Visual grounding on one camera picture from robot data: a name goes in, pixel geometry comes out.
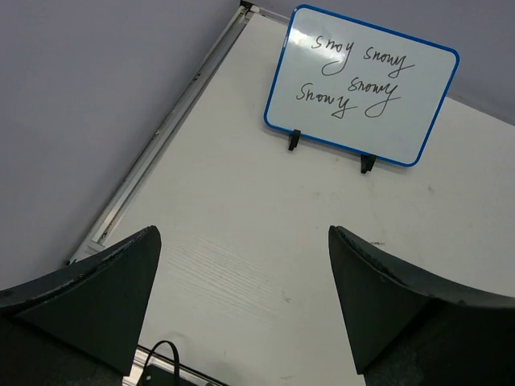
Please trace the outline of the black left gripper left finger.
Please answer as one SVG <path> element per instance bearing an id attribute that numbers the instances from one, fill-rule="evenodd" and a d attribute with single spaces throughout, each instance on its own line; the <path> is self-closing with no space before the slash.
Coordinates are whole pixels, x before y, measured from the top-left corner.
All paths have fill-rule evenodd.
<path id="1" fill-rule="evenodd" d="M 120 385 L 131 372 L 162 247 L 144 228 L 1 292 L 3 385 Z"/>

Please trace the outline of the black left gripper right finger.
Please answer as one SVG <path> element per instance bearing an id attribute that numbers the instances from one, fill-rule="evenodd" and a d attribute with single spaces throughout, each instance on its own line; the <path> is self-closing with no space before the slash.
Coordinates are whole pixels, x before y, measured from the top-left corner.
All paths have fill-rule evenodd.
<path id="1" fill-rule="evenodd" d="M 461 285 L 332 226 L 356 372 L 368 385 L 511 385 L 514 300 Z"/>

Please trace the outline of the blue-framed whiteboard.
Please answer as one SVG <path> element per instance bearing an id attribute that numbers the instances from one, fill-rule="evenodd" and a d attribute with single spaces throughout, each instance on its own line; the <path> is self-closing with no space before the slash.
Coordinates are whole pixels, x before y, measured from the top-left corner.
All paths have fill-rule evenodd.
<path id="1" fill-rule="evenodd" d="M 302 4 L 290 18 L 264 122 L 411 167 L 458 67 L 453 48 Z"/>

